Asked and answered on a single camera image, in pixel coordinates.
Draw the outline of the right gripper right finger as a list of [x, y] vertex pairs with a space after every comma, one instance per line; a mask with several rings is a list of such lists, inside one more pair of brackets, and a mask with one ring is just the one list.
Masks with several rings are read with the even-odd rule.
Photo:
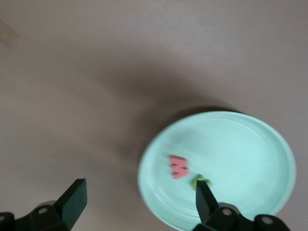
[[201, 223], [195, 231], [288, 231], [289, 227], [278, 217], [259, 214], [253, 220], [245, 218], [238, 208], [219, 203], [206, 181], [196, 183], [196, 207]]

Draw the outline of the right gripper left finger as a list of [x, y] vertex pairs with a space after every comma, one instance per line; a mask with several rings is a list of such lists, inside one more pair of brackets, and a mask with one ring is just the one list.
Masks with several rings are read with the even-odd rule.
[[56, 201], [44, 202], [16, 219], [1, 212], [2, 231], [70, 231], [87, 205], [87, 183], [77, 179]]

